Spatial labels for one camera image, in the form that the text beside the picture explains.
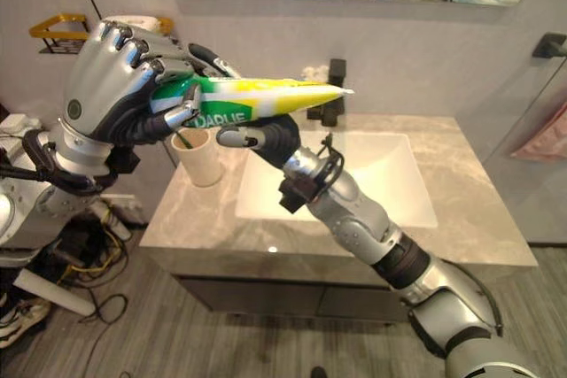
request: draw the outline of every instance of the shoe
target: shoe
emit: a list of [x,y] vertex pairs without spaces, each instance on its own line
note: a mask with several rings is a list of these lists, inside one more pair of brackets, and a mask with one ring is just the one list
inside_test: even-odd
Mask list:
[[0,349],[4,349],[18,340],[24,332],[41,322],[50,312],[51,303],[42,298],[20,301],[8,319],[0,321]]
[[327,373],[322,367],[316,366],[311,370],[311,378],[327,378]]

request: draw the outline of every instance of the wooden floor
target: wooden floor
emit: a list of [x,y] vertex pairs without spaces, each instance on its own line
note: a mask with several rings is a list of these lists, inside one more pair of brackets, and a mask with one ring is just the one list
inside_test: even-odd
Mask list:
[[[533,359],[542,377],[567,377],[567,250],[534,249],[540,268],[491,285],[506,338]],[[125,316],[101,340],[88,377],[443,376],[408,324],[236,317],[208,312],[151,260],[133,250],[126,273],[97,295],[124,292]],[[48,326],[2,353],[5,378],[81,377],[100,322],[53,309]]]

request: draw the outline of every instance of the robot forearm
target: robot forearm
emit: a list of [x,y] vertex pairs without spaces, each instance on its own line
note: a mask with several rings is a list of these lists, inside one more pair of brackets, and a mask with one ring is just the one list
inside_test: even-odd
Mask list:
[[[286,177],[317,181],[328,164],[299,148],[283,166]],[[384,208],[366,197],[353,177],[340,169],[327,173],[334,182],[308,202],[309,211],[346,250],[371,266],[411,306],[409,319],[427,349],[446,359],[446,375],[537,375],[497,335],[498,311],[462,269],[422,250],[390,219]]]

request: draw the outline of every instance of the cabinet drawer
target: cabinet drawer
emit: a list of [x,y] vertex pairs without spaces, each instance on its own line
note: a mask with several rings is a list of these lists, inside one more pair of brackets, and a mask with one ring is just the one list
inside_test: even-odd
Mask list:
[[408,309],[388,289],[328,287],[317,315],[400,322],[408,320]]
[[315,316],[324,287],[278,282],[180,279],[196,298],[218,312]]

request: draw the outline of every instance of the beige cup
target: beige cup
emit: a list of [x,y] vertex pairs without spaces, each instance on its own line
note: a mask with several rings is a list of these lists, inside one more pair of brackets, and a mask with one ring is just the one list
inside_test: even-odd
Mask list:
[[221,179],[223,169],[213,132],[203,128],[183,128],[179,133],[193,148],[187,148],[177,135],[171,138],[171,146],[193,184],[200,188],[214,185]]

